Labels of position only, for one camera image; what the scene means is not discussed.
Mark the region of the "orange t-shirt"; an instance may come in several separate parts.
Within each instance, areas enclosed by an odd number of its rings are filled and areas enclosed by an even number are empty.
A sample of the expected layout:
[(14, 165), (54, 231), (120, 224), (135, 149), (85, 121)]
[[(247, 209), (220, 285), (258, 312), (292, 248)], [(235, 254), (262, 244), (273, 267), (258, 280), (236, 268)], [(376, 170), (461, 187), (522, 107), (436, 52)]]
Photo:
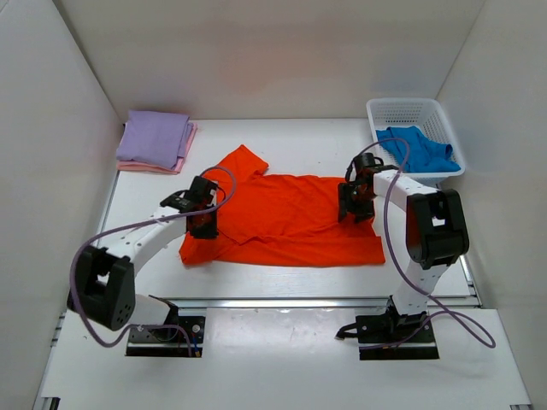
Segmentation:
[(280, 267), (385, 263), (371, 220), (338, 220), (342, 177), (271, 174), (244, 145), (205, 176), (232, 198), (217, 212), (217, 238), (185, 236), (179, 257), (187, 267), (211, 261)]

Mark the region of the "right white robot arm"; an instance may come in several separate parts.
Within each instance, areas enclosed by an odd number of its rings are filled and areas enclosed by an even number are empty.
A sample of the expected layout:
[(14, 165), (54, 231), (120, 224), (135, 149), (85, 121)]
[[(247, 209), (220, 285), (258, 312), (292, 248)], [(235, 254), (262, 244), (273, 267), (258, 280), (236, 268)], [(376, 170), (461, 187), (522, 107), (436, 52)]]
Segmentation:
[(424, 322), (430, 295), (448, 267), (468, 252), (469, 237), (455, 190), (424, 185), (371, 153), (354, 157), (338, 185), (338, 221), (349, 214), (356, 223), (371, 220), (378, 196), (386, 206), (394, 204), (406, 215), (409, 264), (404, 284), (390, 297), (383, 321), (386, 337), (399, 343)]

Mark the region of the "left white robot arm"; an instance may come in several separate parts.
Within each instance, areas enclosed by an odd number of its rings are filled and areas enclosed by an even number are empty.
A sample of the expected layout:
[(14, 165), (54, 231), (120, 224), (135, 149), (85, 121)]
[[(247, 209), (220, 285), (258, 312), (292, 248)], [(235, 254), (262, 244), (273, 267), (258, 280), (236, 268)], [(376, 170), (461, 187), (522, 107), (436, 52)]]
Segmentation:
[(173, 240), (186, 234), (207, 240), (218, 236), (219, 191), (215, 181), (196, 176), (188, 189), (161, 200), (147, 220), (104, 232), (101, 247), (93, 238), (72, 262), (68, 309), (87, 325), (111, 331), (137, 326), (161, 340), (174, 337), (176, 307), (157, 296), (139, 295), (136, 277)]

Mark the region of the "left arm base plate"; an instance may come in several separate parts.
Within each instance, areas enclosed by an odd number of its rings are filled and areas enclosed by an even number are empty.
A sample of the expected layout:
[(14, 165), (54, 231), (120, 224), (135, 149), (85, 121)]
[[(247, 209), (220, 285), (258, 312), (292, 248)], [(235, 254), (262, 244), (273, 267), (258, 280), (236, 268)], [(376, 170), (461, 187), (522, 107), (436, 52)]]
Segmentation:
[(206, 310), (181, 308), (178, 325), (188, 338), (175, 329), (131, 330), (126, 343), (128, 357), (198, 359), (203, 357)]

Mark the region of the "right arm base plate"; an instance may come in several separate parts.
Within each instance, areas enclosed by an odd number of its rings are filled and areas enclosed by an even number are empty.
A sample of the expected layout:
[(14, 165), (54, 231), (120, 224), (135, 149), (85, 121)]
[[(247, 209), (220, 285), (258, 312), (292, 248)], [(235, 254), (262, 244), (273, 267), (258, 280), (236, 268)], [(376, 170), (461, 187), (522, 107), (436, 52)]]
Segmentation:
[(439, 352), (427, 313), (400, 315), (394, 307), (382, 314), (357, 315), (342, 326), (338, 340), (356, 339), (359, 360), (438, 360)]

